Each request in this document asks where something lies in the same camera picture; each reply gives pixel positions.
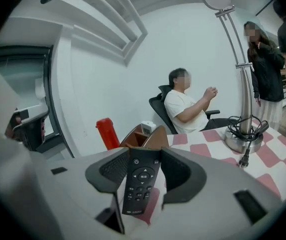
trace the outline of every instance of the chair armrest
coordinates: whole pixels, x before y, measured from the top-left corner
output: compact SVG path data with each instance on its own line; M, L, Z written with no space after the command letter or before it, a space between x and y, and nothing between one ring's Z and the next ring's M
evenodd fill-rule
M210 119L212 115L219 114L219 113L221 113L221 111L219 111L219 110L205 111L207 119Z

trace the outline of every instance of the black jacket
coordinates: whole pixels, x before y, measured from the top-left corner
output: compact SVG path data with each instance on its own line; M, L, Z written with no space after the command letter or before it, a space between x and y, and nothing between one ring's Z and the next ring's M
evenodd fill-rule
M254 98L280 102L284 98L281 69L284 68L285 60L278 48L262 42L256 52L252 60L247 50L248 61L253 63L254 68L254 72L251 70Z

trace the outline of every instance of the black cable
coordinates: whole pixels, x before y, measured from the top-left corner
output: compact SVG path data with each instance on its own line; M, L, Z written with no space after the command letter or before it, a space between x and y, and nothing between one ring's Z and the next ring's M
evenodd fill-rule
M259 125L257 126L256 129L254 129L254 127L251 125L250 133L242 133L240 130L240 123L252 118L258 120ZM249 142L245 154L238 162L241 168L245 168L249 165L249 154L252 142L255 141L260 135L262 135L269 128L269 123L266 120L261 121L254 115L251 115L250 117L245 119L241 119L240 116L230 116L228 120L230 122L230 125L227 126L229 131L241 141Z

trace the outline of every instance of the white skirt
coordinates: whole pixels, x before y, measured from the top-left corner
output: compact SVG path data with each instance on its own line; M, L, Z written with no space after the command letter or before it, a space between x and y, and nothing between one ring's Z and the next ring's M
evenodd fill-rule
M277 131L282 119L282 111L283 100L279 102L272 102L261 99L261 107L257 105L256 117L261 121L266 120L269 124L269 127Z

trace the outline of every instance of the dark hair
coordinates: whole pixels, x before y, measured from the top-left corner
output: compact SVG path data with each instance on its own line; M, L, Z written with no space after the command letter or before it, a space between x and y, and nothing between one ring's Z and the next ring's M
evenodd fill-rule
M252 30L254 30L254 29L259 30L259 33L260 33L259 41L261 43L263 43L269 47L272 47L272 48L277 47L276 44L268 38L267 34L265 34L264 31L257 24L255 24L252 21L248 21L244 24L244 29L248 25L249 25L250 29L252 29ZM257 52L257 46L254 42L250 42L250 41L248 42L248 54L252 60L256 59L258 52Z
M273 3L273 8L276 14L281 18L284 19L286 17L286 11L283 9L282 5L279 1L275 1Z
M173 80L175 78L178 78L178 77L184 77L186 72L187 72L187 70L185 68L181 68L181 67L171 71L171 73L169 73L169 75L168 75L169 86L173 89L174 88Z

